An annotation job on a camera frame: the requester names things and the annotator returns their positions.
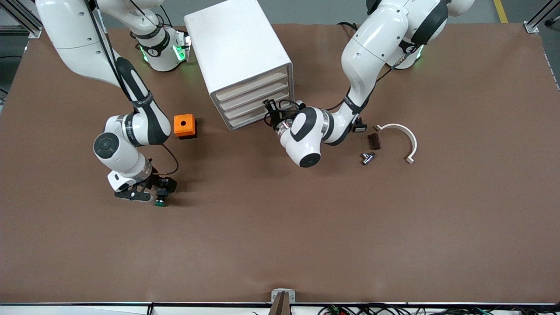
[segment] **orange block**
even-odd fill
[[[197,137],[197,120],[192,114],[175,116],[174,132],[179,139],[191,139]]]

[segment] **brown mat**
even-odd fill
[[[340,101],[347,28],[274,28],[297,97]],[[155,72],[128,33],[111,30],[115,49],[168,117],[202,121],[198,139],[167,142],[180,191],[164,209],[112,196],[92,144],[130,105],[67,69],[45,33],[31,40],[0,116],[2,302],[254,302],[277,287],[302,302],[558,300],[560,94],[521,25],[449,25],[378,84],[364,121],[408,126],[413,165],[387,130],[370,165],[355,133],[310,169],[264,123],[227,131],[195,63]]]

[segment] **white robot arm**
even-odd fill
[[[140,43],[146,61],[157,71],[170,71],[186,60],[185,33],[164,26],[149,9],[164,0],[97,0],[99,9],[128,27]]]
[[[320,144],[338,145],[367,105],[385,63],[398,68],[407,56],[435,38],[445,26],[449,0],[374,0],[371,14],[342,53],[342,68],[350,81],[336,113],[306,107],[291,119],[271,114],[272,127],[290,158],[310,167],[321,158]],[[473,0],[452,0],[466,11]]]
[[[153,196],[149,193],[136,193],[136,184],[143,183],[143,189],[166,185],[165,191],[158,195],[157,205],[163,205],[176,183],[170,178],[160,178],[136,148],[163,144],[171,133],[170,123],[152,93],[132,64],[112,49],[98,11],[92,12],[86,1],[37,0],[35,3],[45,30],[68,68],[81,76],[121,87],[133,105],[132,113],[109,118],[104,133],[94,142],[95,155],[112,170],[108,180],[115,195],[150,201]]]

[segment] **black wire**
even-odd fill
[[[153,303],[148,305],[148,311],[146,312],[146,315],[152,315],[152,314],[153,314]]]
[[[443,312],[433,313],[431,315],[478,315],[481,312],[477,309],[449,308]]]
[[[517,311],[520,311],[521,314],[523,314],[523,315],[528,315],[529,314],[523,307],[518,307],[518,306],[515,306],[515,305],[498,305],[498,306],[494,307],[493,309],[490,309],[488,312],[496,311],[498,309],[504,309],[504,310],[515,309]]]
[[[297,113],[299,113],[299,112],[300,112],[299,110],[294,110],[294,109],[273,109],[273,110],[267,112],[267,113],[264,115],[263,120],[264,120],[264,123],[267,124],[268,127],[272,127],[272,125],[271,125],[269,122],[267,122],[267,118],[268,118],[272,113],[282,113],[282,114],[293,113],[293,114],[297,114]],[[289,118],[292,118],[292,116],[286,116],[286,117],[284,117],[284,119],[289,119]]]
[[[165,148],[165,150],[167,150],[167,152],[169,152],[169,154],[171,154],[171,157],[175,160],[175,169],[173,170],[173,172],[169,172],[169,173],[154,173],[154,175],[171,175],[173,173],[175,173],[177,170],[179,170],[179,161],[177,161],[177,158],[175,157],[175,155],[173,154],[173,152],[171,152],[171,150],[169,150],[163,143],[160,144],[162,147]]]
[[[329,308],[328,306],[325,306],[324,308],[322,308],[321,310],[319,310],[319,312],[317,313],[317,315],[321,315],[321,312],[324,311],[324,310],[326,310],[326,309],[328,309],[328,308]]]
[[[133,5],[138,11],[140,11],[140,13],[146,18],[146,20],[148,20],[153,26],[155,26],[155,27],[161,27],[160,25],[155,25],[155,24],[152,22],[152,20],[150,20],[150,19],[148,18],[148,16],[144,13],[144,11],[142,11],[142,9],[140,9],[140,7],[137,6],[136,3],[135,3],[133,0],[128,0],[128,1],[130,1],[130,2],[132,3],[132,5]],[[157,16],[157,23],[159,24],[159,23],[160,23],[160,17],[161,17],[161,15],[156,14],[156,16]],[[161,23],[162,23],[162,24],[164,23],[164,18],[163,18],[163,17],[161,17]]]
[[[532,22],[541,12],[543,12],[544,9],[545,9],[546,7],[548,7],[548,5],[551,4],[553,1],[554,1],[554,0],[550,0],[547,4],[545,4],[544,7],[542,7],[542,8],[540,9],[540,11],[537,12],[537,13],[535,14],[535,16],[533,16],[533,17],[531,18],[531,20],[529,20],[529,22],[527,22],[527,24],[531,24],[531,22]]]
[[[394,69],[394,68],[391,67],[389,70],[387,70],[387,72],[383,73],[383,75],[382,75],[380,78],[378,78],[377,80],[375,80],[375,83],[378,83],[379,81],[381,81],[381,79],[384,78],[386,75],[388,75],[389,72],[391,72],[393,69]]]
[[[299,105],[298,103],[296,103],[296,102],[294,102],[294,101],[292,101],[292,100],[288,100],[288,99],[280,100],[280,101],[278,102],[278,105],[280,105],[280,107],[282,107],[282,102],[288,102],[288,103],[294,105],[296,108],[299,108],[299,107],[300,107],[300,105]]]
[[[341,307],[341,309],[348,312],[349,315],[356,315],[356,313],[348,307]]]
[[[381,308],[379,311],[377,311],[377,312],[373,311],[373,313],[371,313],[372,309],[367,308],[366,313],[367,313],[367,315],[377,315],[377,314],[381,313],[381,311],[383,311],[383,310],[384,309]]]
[[[169,24],[167,24],[167,25],[171,26],[171,20],[169,19],[169,15],[167,15],[167,12],[165,12],[165,9],[164,9],[164,7],[163,7],[162,5],[160,5],[160,7],[161,7],[161,10],[164,12],[165,17],[167,17],[167,23],[169,23]]]
[[[88,0],[84,0],[85,4],[87,7],[89,7],[89,3]],[[95,7],[99,9],[99,4],[97,4],[97,0],[94,0],[95,3]],[[128,94],[127,88],[124,86],[124,82],[123,82],[123,78],[120,76],[119,72],[117,72],[115,65],[116,65],[116,59],[115,59],[115,55],[113,54],[113,46],[111,45],[111,41],[109,39],[109,34],[105,34],[105,37],[107,38],[107,44],[109,45],[109,49],[111,50],[111,55],[109,55],[109,52],[107,51],[107,47],[105,47],[105,43],[103,41],[103,36],[101,36],[101,31],[99,30],[99,27],[97,27],[97,20],[94,17],[94,12],[93,10],[89,10],[90,13],[90,17],[91,17],[91,22],[94,24],[95,27],[95,33],[97,33],[97,37],[99,37],[99,42],[101,44],[101,47],[103,48],[103,52],[105,53],[105,58],[107,58],[107,61],[109,62],[109,65],[111,66],[111,70],[113,70],[113,74],[116,77],[117,82],[119,83],[119,86],[121,88],[121,90],[123,90],[124,95],[127,96],[127,99],[129,101],[132,101],[130,98],[130,95]]]
[[[350,26],[353,30],[355,30],[355,31],[358,30],[358,26],[356,25],[356,23],[350,24],[350,23],[348,23],[348,22],[340,22],[340,23],[337,23],[337,25],[348,25],[348,26]]]
[[[379,311],[374,312],[374,315],[377,315],[378,313],[381,313],[381,311],[387,311],[387,312],[391,313],[391,315],[396,315],[393,311],[391,311],[390,308],[393,307],[393,306],[391,306],[391,305],[388,305],[388,304],[379,304],[379,303],[374,303],[374,304],[368,305],[368,309],[369,309],[369,308],[372,308],[372,307],[380,308]]]
[[[397,312],[399,312],[399,314],[405,314],[406,313],[406,315],[412,315],[408,310],[406,310],[405,308],[402,308],[400,306],[393,305],[393,308],[396,309]]]
[[[360,308],[360,311],[366,313],[366,315],[371,315],[369,308]]]
[[[342,100],[342,101],[340,101],[340,103],[338,103],[337,105],[335,105],[335,106],[333,106],[333,107],[331,107],[331,108],[327,108],[327,109],[325,109],[325,110],[326,110],[327,112],[328,112],[329,110],[333,110],[333,109],[335,109],[335,108],[339,107],[340,105],[342,105],[342,103],[344,103],[344,101],[343,101],[343,100]]]

